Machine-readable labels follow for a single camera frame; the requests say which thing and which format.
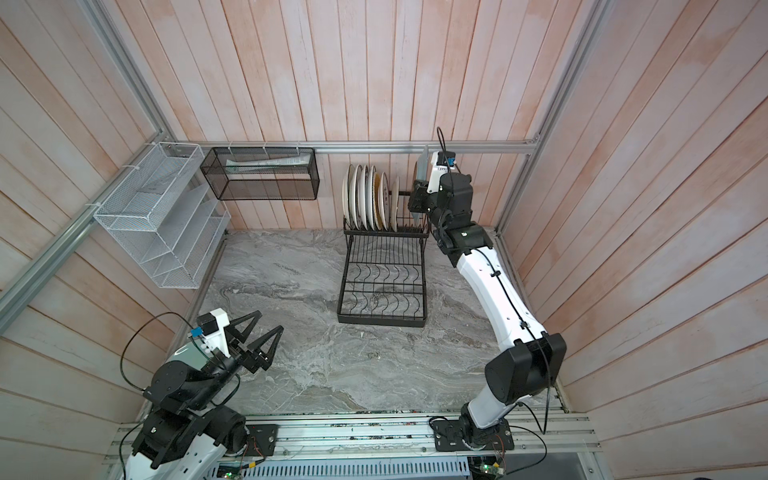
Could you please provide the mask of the black round plate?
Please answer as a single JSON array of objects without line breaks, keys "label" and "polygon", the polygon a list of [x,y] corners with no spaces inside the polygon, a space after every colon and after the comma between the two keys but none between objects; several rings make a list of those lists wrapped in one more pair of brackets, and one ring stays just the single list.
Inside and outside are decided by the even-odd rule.
[{"label": "black round plate", "polygon": [[399,187],[400,180],[395,176],[390,195],[390,227],[393,232],[398,231],[397,216],[399,208]]}]

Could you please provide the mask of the orange sunburst plate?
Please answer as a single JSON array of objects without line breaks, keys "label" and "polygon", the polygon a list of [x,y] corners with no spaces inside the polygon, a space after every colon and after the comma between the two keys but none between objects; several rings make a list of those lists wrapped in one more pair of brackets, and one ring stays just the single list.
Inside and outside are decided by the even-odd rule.
[{"label": "orange sunburst plate", "polygon": [[350,165],[348,170],[348,213],[351,229],[358,229],[358,215],[357,215],[357,166]]},{"label": "orange sunburst plate", "polygon": [[389,187],[388,179],[385,173],[379,174],[379,191],[378,191],[378,212],[380,220],[380,229],[387,231],[390,228],[390,213],[389,213]]}]

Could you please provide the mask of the white plate cloud outline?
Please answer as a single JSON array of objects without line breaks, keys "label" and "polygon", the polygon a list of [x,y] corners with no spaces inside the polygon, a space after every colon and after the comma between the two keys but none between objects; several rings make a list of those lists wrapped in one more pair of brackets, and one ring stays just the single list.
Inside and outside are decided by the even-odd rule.
[{"label": "white plate cloud outline", "polygon": [[376,227],[374,217],[374,201],[373,201],[373,181],[375,172],[369,165],[365,166],[365,183],[364,183],[364,200],[365,200],[365,217],[368,230],[374,230]]}]

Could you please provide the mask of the white plate green patterned rim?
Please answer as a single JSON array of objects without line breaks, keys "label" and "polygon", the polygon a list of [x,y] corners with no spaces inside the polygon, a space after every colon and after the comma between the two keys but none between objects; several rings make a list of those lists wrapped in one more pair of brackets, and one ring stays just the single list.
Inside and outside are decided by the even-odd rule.
[{"label": "white plate green patterned rim", "polygon": [[357,166],[357,178],[356,178],[356,211],[358,217],[358,225],[360,230],[367,229],[367,218],[365,208],[365,176],[366,167],[363,165]]}]

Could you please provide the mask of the cream floral plate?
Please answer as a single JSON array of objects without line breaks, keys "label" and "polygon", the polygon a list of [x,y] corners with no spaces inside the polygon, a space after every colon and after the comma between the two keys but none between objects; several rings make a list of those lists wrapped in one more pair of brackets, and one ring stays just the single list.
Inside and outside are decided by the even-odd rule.
[{"label": "cream floral plate", "polygon": [[340,197],[341,197],[341,208],[342,208],[342,227],[344,229],[347,229],[349,226],[349,200],[348,200],[348,173],[349,173],[349,165],[345,172],[342,175],[342,181],[341,181],[341,187],[340,187]]}]

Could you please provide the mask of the black wire dish rack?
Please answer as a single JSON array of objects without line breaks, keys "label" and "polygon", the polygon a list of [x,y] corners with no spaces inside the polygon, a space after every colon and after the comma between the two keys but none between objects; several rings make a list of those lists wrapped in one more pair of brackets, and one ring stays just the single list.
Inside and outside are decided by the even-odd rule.
[{"label": "black wire dish rack", "polygon": [[425,248],[430,227],[401,191],[395,231],[344,230],[346,256],[336,307],[343,324],[422,328],[426,324]]}]

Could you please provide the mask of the grey-green plain plate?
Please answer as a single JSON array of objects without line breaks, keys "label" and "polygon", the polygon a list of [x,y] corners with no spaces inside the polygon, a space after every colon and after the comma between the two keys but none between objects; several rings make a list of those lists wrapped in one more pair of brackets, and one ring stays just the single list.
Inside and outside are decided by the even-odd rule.
[{"label": "grey-green plain plate", "polygon": [[416,164],[414,166],[413,175],[413,188],[429,180],[430,171],[430,152],[429,148],[425,146],[419,155]]}]

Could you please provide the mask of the yellow woven round trivet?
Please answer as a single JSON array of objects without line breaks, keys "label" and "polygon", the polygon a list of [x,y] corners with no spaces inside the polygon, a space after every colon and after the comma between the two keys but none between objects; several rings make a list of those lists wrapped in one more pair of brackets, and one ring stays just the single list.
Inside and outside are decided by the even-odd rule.
[{"label": "yellow woven round trivet", "polygon": [[375,225],[376,225],[377,231],[381,231],[383,227],[381,208],[380,208],[380,202],[379,202],[380,182],[381,182],[381,174],[380,172],[377,171],[374,173],[374,180],[373,180],[373,208],[374,208],[374,218],[375,218]]}]

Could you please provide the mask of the light green flower plate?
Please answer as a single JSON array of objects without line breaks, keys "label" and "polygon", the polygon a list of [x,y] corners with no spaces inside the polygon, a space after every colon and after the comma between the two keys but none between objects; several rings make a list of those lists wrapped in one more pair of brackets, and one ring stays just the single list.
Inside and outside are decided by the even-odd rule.
[{"label": "light green flower plate", "polygon": [[191,368],[202,370],[209,361],[209,356],[198,344],[187,342],[172,353],[166,362],[180,361]]}]

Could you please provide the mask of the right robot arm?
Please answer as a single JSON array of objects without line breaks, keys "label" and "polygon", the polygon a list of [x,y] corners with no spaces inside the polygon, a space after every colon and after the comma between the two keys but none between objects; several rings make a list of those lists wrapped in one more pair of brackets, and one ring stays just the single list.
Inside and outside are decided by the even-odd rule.
[{"label": "right robot arm", "polygon": [[470,285],[500,350],[486,366],[486,386],[461,410],[462,441],[479,448],[503,434],[502,420],[522,398],[553,387],[567,346],[550,334],[524,304],[504,272],[485,229],[471,219],[471,177],[439,171],[416,180],[409,209],[432,226],[438,247]]}]

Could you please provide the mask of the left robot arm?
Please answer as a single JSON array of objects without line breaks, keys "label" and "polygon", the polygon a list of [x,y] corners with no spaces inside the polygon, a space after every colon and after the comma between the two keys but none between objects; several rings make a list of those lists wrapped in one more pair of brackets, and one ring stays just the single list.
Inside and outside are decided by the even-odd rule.
[{"label": "left robot arm", "polygon": [[249,338],[262,314],[235,319],[221,308],[189,323],[189,341],[180,347],[141,388],[150,409],[132,432],[128,453],[120,453],[124,479],[207,479],[220,462],[233,463],[224,478],[264,463],[275,451],[275,424],[249,426],[229,405],[228,385],[239,386],[240,370],[268,370],[284,333],[278,325],[255,340]]}]

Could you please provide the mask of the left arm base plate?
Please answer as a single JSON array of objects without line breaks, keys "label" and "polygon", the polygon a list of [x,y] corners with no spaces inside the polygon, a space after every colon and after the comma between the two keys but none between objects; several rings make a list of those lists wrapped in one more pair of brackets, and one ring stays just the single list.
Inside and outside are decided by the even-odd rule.
[{"label": "left arm base plate", "polygon": [[271,457],[274,455],[279,426],[277,424],[247,424],[245,457]]}]

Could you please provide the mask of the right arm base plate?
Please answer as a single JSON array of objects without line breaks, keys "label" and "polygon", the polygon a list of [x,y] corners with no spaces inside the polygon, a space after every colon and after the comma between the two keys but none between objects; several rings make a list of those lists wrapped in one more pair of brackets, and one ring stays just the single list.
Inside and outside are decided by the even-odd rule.
[{"label": "right arm base plate", "polygon": [[449,420],[443,416],[431,417],[428,425],[434,434],[438,452],[464,452],[514,449],[509,424],[502,419],[488,428],[476,427],[469,417]]}]

